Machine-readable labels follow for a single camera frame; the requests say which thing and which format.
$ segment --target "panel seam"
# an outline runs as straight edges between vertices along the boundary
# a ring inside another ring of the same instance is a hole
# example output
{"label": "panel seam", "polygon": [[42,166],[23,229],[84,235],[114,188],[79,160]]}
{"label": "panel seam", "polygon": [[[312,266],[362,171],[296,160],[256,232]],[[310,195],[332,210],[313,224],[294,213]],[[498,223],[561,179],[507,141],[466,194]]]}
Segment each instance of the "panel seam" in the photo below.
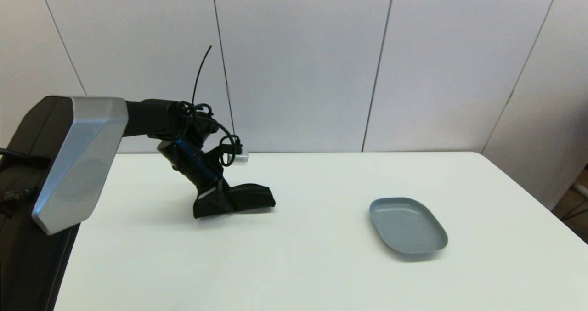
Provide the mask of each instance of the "panel seam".
{"label": "panel seam", "polygon": [[529,54],[527,55],[527,59],[525,60],[525,64],[523,64],[523,68],[520,69],[519,77],[517,77],[517,79],[514,83],[513,89],[510,91],[510,95],[509,95],[508,99],[506,100],[504,107],[502,107],[502,111],[500,112],[500,115],[498,115],[498,119],[496,120],[496,123],[494,124],[494,127],[492,128],[492,131],[490,132],[490,135],[488,136],[488,140],[486,141],[486,143],[484,144],[484,147],[482,148],[482,150],[480,152],[481,154],[483,154],[486,151],[486,147],[490,143],[490,139],[492,138],[492,135],[494,135],[494,131],[496,130],[496,127],[498,127],[498,123],[500,122],[502,115],[506,111],[506,107],[509,105],[510,99],[512,99],[512,97],[514,95],[514,91],[515,91],[517,85],[519,84],[520,78],[523,75],[525,68],[527,67],[527,63],[529,62],[529,58],[531,58],[531,54],[533,53],[533,49],[535,49],[535,45],[537,45],[537,40],[539,39],[539,35],[541,34],[541,31],[543,30],[543,26],[545,25],[545,21],[548,19],[549,12],[550,12],[551,7],[553,5],[553,1],[555,1],[555,0],[552,0],[551,3],[549,4],[548,11],[546,12],[545,17],[543,18],[543,22],[541,23],[541,26],[539,27],[539,32],[537,33],[537,36],[535,37],[535,41],[533,41],[533,45],[531,46],[531,50],[529,50]]}
{"label": "panel seam", "polygon": [[86,92],[86,89],[84,88],[84,84],[82,83],[82,80],[79,78],[78,70],[76,70],[76,68],[74,66],[74,62],[72,61],[72,58],[69,55],[68,48],[65,47],[65,41],[63,41],[63,37],[61,36],[61,32],[59,31],[59,27],[57,27],[57,23],[55,22],[55,18],[53,17],[53,12],[51,11],[51,8],[49,7],[49,3],[47,2],[47,0],[44,0],[44,1],[45,1],[45,5],[47,7],[47,10],[49,10],[49,15],[51,16],[51,20],[53,21],[53,25],[55,26],[55,30],[57,31],[57,35],[59,35],[59,39],[61,40],[61,45],[63,46],[63,49],[65,50],[65,54],[68,56],[69,64],[71,64],[71,66],[73,68],[73,72],[75,73],[76,78],[78,78],[79,85],[80,85],[80,87],[82,87],[82,91],[84,92],[84,95],[88,96],[88,93]]}
{"label": "panel seam", "polygon": [[372,99],[369,103],[369,111],[367,112],[367,121],[366,121],[366,129],[363,133],[363,143],[362,143],[362,152],[365,150],[366,146],[366,139],[368,136],[368,127],[369,127],[369,119],[372,116],[372,106],[373,106],[373,98],[376,94],[376,85],[378,84],[378,74],[380,73],[380,63],[382,62],[382,53],[384,52],[384,43],[386,42],[386,33],[388,32],[388,22],[390,21],[390,12],[392,9],[392,0],[388,4],[388,15],[386,16],[386,24],[384,25],[384,35],[382,36],[382,46],[380,47],[380,56],[378,57],[378,66],[376,67],[376,79],[373,82],[373,89],[372,89]]}
{"label": "panel seam", "polygon": [[233,134],[235,134],[235,121],[233,120],[233,107],[231,106],[231,94],[229,93],[229,80],[226,77],[225,53],[222,49],[221,25],[219,24],[219,14],[216,11],[216,0],[212,0],[212,3],[215,6],[216,30],[218,31],[218,35],[219,35],[220,57],[222,58],[222,68],[223,68],[223,71],[225,72],[226,99],[227,99],[227,101],[229,101],[229,114],[231,115],[231,126],[233,127]]}

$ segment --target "black cable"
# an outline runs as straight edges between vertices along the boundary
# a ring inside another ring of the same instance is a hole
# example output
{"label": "black cable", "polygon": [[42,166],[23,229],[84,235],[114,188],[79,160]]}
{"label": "black cable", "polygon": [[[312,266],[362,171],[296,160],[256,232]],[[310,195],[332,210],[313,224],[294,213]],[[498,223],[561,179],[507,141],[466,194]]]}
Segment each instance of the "black cable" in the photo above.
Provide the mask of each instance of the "black cable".
{"label": "black cable", "polygon": [[49,160],[46,158],[39,158],[36,156],[31,156],[19,152],[14,152],[12,150],[8,150],[5,148],[0,148],[0,155],[7,156],[10,158],[18,158],[19,160],[24,160],[26,162],[38,162],[38,163],[46,163]]}
{"label": "black cable", "polygon": [[[208,109],[208,112],[206,113],[207,117],[202,117],[202,116],[197,115],[197,112],[198,112],[197,108],[199,108],[199,107],[200,108],[205,107]],[[223,158],[223,156],[221,156],[220,163],[222,164],[222,166],[227,167],[227,166],[231,166],[231,164],[233,164],[233,162],[235,162],[235,157],[237,156],[237,146],[235,145],[235,139],[237,139],[237,141],[240,142],[239,137],[237,135],[231,134],[229,132],[229,130],[226,129],[225,126],[223,126],[218,121],[216,121],[212,118],[212,109],[210,108],[210,106],[208,104],[203,103],[203,104],[194,105],[194,104],[188,103],[186,101],[180,101],[180,102],[177,102],[176,109],[178,110],[178,115],[187,121],[189,119],[191,119],[191,120],[199,119],[199,120],[208,121],[212,125],[218,126],[219,129],[221,129],[225,133],[225,136],[220,139],[219,147],[222,145],[222,142],[225,139],[229,139],[229,141],[231,141],[231,148],[233,149],[232,156],[231,156],[231,159],[229,159],[229,162],[225,162],[225,159]],[[185,124],[183,133],[176,140],[180,139],[181,137],[184,137],[189,125],[190,125],[189,123]]]}
{"label": "black cable", "polygon": [[231,141],[231,148],[233,149],[232,152],[232,156],[231,159],[229,159],[229,162],[225,163],[224,158],[221,156],[220,157],[220,163],[222,164],[222,166],[231,166],[231,164],[233,164],[233,162],[235,162],[235,157],[237,156],[237,146],[235,146],[235,140],[233,138],[237,138],[239,139],[238,136],[236,135],[232,135],[231,133],[229,133],[229,130],[226,129],[226,127],[224,127],[222,124],[220,124],[218,121],[212,119],[212,118],[204,118],[204,117],[198,117],[196,116],[195,119],[200,119],[200,120],[204,120],[204,121],[208,121],[210,123],[212,123],[212,125],[216,125],[218,126],[221,130],[223,130],[223,132],[225,133],[225,136],[220,138],[220,142],[219,142],[219,146],[222,145],[222,142],[225,139],[229,139],[229,141]]}
{"label": "black cable", "polygon": [[196,75],[196,82],[194,83],[194,91],[192,92],[192,104],[194,104],[194,97],[196,96],[196,86],[198,85],[198,77],[200,77],[200,70],[202,70],[202,66],[204,65],[204,60],[206,60],[206,56],[208,56],[208,52],[212,48],[212,45],[208,47],[206,50],[206,54],[204,54],[204,58],[202,58],[202,62],[200,63],[200,67],[198,68],[198,74]]}

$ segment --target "silver panel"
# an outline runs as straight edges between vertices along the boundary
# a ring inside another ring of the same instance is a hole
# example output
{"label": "silver panel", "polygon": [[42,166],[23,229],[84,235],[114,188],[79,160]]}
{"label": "silver panel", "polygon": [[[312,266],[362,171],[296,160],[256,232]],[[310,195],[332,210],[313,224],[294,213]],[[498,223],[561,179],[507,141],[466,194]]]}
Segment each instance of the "silver panel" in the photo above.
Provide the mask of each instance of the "silver panel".
{"label": "silver panel", "polygon": [[32,218],[51,235],[88,219],[128,121],[115,97],[72,97],[73,123],[37,198]]}
{"label": "silver panel", "polygon": [[[229,154],[229,157],[227,160],[231,160],[231,157],[232,157],[232,155]],[[233,162],[233,163],[247,164],[248,159],[249,159],[249,152],[243,146],[243,148],[241,150],[241,154],[238,154],[237,156],[235,156],[235,162]]]}

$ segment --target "grey tray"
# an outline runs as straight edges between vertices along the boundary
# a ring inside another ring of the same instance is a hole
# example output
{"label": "grey tray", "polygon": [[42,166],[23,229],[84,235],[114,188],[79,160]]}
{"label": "grey tray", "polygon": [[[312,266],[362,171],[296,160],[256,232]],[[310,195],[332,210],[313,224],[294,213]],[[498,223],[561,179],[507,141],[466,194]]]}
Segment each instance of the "grey tray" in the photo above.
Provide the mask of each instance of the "grey tray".
{"label": "grey tray", "polygon": [[447,246],[447,233],[426,206],[411,198],[380,198],[369,207],[380,238],[405,254],[423,254]]}

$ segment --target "white wall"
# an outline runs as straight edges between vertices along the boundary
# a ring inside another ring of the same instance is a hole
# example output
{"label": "white wall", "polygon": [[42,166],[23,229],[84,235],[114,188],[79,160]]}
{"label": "white wall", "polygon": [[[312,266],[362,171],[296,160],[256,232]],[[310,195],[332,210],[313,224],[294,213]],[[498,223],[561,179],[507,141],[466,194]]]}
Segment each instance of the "white wall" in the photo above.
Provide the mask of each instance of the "white wall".
{"label": "white wall", "polygon": [[84,95],[44,0],[0,0],[0,146],[46,95]]}
{"label": "white wall", "polygon": [[588,161],[587,1],[555,0],[533,47],[552,0],[0,0],[0,144],[50,94],[189,99],[212,45],[197,101],[249,150],[487,143],[552,206]]}
{"label": "white wall", "polygon": [[216,0],[250,150],[361,151],[389,2]]}
{"label": "white wall", "polygon": [[[214,0],[47,0],[88,95],[190,100],[232,130]],[[218,143],[221,134],[210,138]],[[155,152],[158,140],[124,138],[120,152]]]}
{"label": "white wall", "polygon": [[484,156],[548,208],[588,163],[588,0],[554,0]]}
{"label": "white wall", "polygon": [[552,0],[392,0],[366,151],[481,152]]}

